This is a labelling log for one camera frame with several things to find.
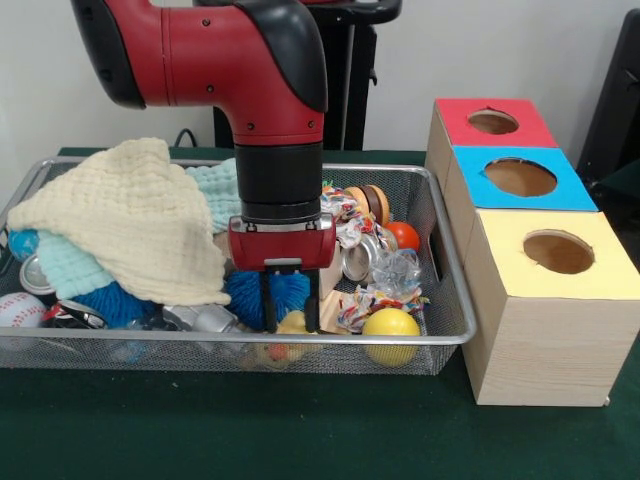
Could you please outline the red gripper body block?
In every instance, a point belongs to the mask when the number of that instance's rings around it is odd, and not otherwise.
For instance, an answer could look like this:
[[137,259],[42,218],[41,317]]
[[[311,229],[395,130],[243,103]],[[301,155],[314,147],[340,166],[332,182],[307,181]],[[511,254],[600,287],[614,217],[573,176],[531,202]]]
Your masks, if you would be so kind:
[[336,226],[329,213],[314,220],[290,224],[264,224],[229,220],[228,243],[234,265],[243,271],[275,267],[314,270],[330,265],[336,242]]

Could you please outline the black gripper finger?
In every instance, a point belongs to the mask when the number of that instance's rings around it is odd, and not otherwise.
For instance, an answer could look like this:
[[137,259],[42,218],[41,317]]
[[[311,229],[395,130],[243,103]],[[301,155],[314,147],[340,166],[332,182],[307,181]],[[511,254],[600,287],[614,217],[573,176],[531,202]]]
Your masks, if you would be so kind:
[[265,330],[269,333],[275,333],[278,327],[278,322],[270,288],[271,270],[266,268],[264,271],[259,273],[259,278]]
[[310,285],[305,301],[305,328],[307,332],[314,333],[320,329],[320,270],[306,270],[304,274]]

